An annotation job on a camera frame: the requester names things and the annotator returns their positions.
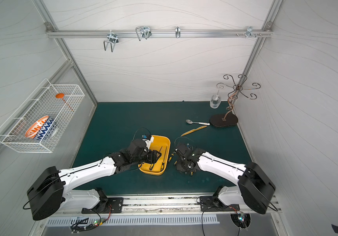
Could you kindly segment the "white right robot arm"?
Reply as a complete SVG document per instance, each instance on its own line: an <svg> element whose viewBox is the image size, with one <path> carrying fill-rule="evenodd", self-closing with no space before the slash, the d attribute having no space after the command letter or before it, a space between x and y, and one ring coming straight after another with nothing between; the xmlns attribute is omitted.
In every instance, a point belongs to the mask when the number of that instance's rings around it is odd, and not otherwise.
<svg viewBox="0 0 338 236"><path fill-rule="evenodd" d="M232 187L218 187L211 197L201 197L202 205L216 210L239 210L239 206L245 204L259 214L266 214L273 205L271 199L276 186L257 163L230 162L187 144L178 144L175 154L178 156L175 166L179 172L209 172L234 184Z"/></svg>

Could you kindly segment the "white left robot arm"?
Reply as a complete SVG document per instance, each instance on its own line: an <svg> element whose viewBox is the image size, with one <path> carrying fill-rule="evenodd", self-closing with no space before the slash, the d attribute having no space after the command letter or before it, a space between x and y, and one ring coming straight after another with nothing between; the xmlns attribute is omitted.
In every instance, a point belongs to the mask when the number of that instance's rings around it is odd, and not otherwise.
<svg viewBox="0 0 338 236"><path fill-rule="evenodd" d="M29 209L35 221L48 218L64 209L104 211L108 199L102 189L76 188L99 178L128 171L134 165L155 164L162 154L160 151L150 150L153 141L153 138L133 140L128 148L79 167L62 170L55 166L47 168L28 189L28 202L23 209Z"/></svg>

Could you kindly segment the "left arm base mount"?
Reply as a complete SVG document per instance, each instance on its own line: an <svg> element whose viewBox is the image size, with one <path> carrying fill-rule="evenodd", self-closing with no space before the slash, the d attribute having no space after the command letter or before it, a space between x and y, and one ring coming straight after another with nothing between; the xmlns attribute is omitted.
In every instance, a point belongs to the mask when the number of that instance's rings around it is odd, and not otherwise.
<svg viewBox="0 0 338 236"><path fill-rule="evenodd" d="M83 208L82 214L93 214L93 213L121 213L124 198L109 198L105 195L102 188L95 188L100 196L100 202L93 208Z"/></svg>

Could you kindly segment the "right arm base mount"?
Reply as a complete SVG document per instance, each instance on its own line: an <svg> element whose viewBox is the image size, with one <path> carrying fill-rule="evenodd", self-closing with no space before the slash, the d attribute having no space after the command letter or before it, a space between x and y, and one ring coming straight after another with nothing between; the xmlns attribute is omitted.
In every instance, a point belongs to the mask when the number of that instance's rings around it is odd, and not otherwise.
<svg viewBox="0 0 338 236"><path fill-rule="evenodd" d="M225 205L218 199L218 194L223 186L219 186L212 196L200 196L196 202L200 205L202 212L219 212L219 211L240 211L239 204Z"/></svg>

